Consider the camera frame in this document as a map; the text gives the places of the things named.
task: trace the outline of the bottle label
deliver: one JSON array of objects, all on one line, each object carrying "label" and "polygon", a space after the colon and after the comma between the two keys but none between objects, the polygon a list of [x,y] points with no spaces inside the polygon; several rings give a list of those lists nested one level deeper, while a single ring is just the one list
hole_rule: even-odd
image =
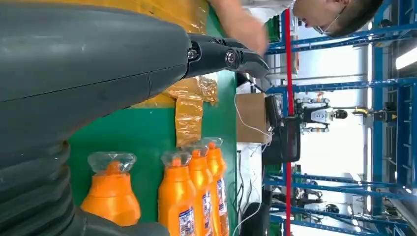
[{"label": "bottle label", "polygon": [[221,236],[226,236],[229,234],[229,215],[227,214],[226,188],[224,180],[222,178],[217,181],[217,195],[219,199],[218,204],[220,214]]},{"label": "bottle label", "polygon": [[194,211],[190,209],[179,214],[180,236],[195,236]]},{"label": "bottle label", "polygon": [[213,229],[211,228],[211,198],[210,192],[203,195],[203,206],[204,206],[204,229],[208,230],[206,236],[213,235]]}]

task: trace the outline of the green workbench surface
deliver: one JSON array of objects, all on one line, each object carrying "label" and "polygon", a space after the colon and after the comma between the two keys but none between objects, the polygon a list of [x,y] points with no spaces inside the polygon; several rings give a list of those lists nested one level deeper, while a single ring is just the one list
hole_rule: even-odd
[{"label": "green workbench surface", "polygon": [[[207,31],[220,36],[221,27],[213,11],[210,11]],[[236,110],[234,73],[218,73],[218,98],[215,106],[204,105],[203,137],[224,139],[222,151],[227,162],[225,176],[228,186],[231,231],[236,225],[236,213],[231,199],[236,196]],[[89,154],[95,151],[127,151],[138,160],[130,171],[132,188],[139,200],[141,222],[157,221],[158,187],[163,177],[162,153],[175,149],[175,110],[173,108],[125,109],[94,121],[70,139],[71,184],[75,204],[86,197],[93,172],[87,163]]]}]

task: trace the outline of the human arm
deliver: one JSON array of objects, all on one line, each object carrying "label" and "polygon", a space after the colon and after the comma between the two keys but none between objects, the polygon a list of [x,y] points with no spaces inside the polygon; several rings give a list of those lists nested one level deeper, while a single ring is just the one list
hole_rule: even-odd
[{"label": "human arm", "polygon": [[242,7],[240,0],[208,0],[216,11],[229,37],[243,43],[248,49],[263,55],[267,50],[267,29]]}]

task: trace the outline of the transparent bottle cap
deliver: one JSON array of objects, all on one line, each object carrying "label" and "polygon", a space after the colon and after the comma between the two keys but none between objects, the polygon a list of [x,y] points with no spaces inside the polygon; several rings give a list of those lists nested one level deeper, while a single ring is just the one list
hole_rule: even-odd
[{"label": "transparent bottle cap", "polygon": [[162,155],[161,160],[167,167],[187,166],[191,160],[191,154],[187,151],[169,151]]},{"label": "transparent bottle cap", "polygon": [[197,142],[197,143],[184,146],[182,150],[188,153],[191,153],[192,157],[200,157],[200,156],[206,156],[209,148],[207,145],[204,145],[202,142]]},{"label": "transparent bottle cap", "polygon": [[127,173],[136,162],[136,156],[127,152],[94,152],[88,157],[92,170],[98,174]]},{"label": "transparent bottle cap", "polygon": [[202,143],[209,149],[220,148],[223,144],[223,139],[216,137],[207,137],[202,139]]}]

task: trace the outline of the orange bottle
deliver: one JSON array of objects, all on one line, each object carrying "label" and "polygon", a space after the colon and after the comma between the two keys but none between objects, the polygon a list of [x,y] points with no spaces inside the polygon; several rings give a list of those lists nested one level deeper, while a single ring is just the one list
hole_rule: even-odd
[{"label": "orange bottle", "polygon": [[132,191],[128,171],[136,161],[131,153],[96,152],[88,158],[96,172],[81,209],[115,222],[135,225],[141,217],[138,200]]},{"label": "orange bottle", "polygon": [[158,221],[171,236],[196,235],[193,209],[196,190],[188,170],[190,159],[186,151],[162,156],[165,173],[158,191]]},{"label": "orange bottle", "polygon": [[188,166],[191,180],[196,188],[194,200],[194,217],[197,236],[212,236],[212,213],[210,185],[213,176],[207,166],[207,146],[202,144],[190,145],[186,148],[192,153]]},{"label": "orange bottle", "polygon": [[205,138],[204,141],[204,143],[208,143],[207,165],[213,175],[210,191],[213,193],[211,202],[213,206],[214,236],[229,235],[229,215],[227,213],[226,187],[223,178],[227,167],[220,150],[222,142],[220,138]]}]

